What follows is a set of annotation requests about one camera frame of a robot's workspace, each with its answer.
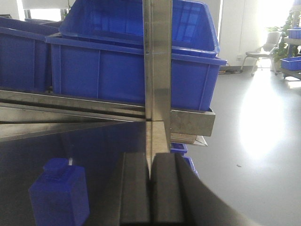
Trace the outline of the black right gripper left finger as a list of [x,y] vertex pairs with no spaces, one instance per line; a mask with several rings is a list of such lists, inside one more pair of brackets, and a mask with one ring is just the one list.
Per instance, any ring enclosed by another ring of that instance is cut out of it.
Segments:
[[120,225],[147,225],[151,218],[145,154],[126,153],[124,157]]

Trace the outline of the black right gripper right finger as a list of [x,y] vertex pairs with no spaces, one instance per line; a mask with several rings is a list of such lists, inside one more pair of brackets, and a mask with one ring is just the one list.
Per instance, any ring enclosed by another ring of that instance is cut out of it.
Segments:
[[178,154],[157,154],[151,181],[156,226],[249,225],[249,220],[207,188]]

